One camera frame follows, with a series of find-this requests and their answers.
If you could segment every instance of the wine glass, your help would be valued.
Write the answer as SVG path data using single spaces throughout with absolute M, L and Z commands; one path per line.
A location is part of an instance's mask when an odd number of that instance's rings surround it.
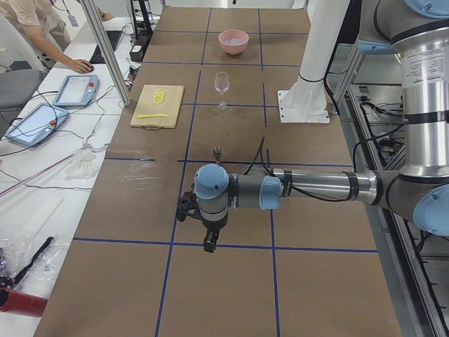
M 215 90 L 218 91 L 221 95 L 226 93 L 229 89 L 229 76 L 226 72 L 218 72 L 215 74 L 215 82 L 214 82 Z M 218 109 L 224 110 L 228 108 L 228 105 L 225 101 L 221 100 L 217 106 Z

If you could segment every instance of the warning label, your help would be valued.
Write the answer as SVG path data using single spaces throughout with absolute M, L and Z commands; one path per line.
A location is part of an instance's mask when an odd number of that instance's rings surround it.
M 443 47 L 402 58 L 403 88 L 445 81 L 448 67 L 445 52 Z

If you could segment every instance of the glass base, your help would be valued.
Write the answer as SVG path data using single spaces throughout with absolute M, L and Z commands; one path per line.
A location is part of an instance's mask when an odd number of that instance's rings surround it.
M 218 103 L 218 105 L 217 105 L 217 109 L 219 109 L 219 110 L 225 110 L 225 109 L 227 109 L 229 106 L 226 104 L 226 102 L 225 101 L 221 101 L 221 102 L 219 102 Z

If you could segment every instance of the cutting board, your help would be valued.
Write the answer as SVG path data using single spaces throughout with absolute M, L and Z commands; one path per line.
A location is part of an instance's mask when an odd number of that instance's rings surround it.
M 153 102 L 153 95 L 158 89 L 165 91 L 163 102 L 160 104 Z M 136 128 L 175 128 L 183 93 L 184 86 L 144 86 L 130 125 Z M 139 114 L 169 114 L 170 116 L 138 118 Z

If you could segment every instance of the yellow knife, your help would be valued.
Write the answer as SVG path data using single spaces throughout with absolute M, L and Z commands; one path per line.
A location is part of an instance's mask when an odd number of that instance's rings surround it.
M 138 118 L 169 117 L 169 114 L 138 114 Z

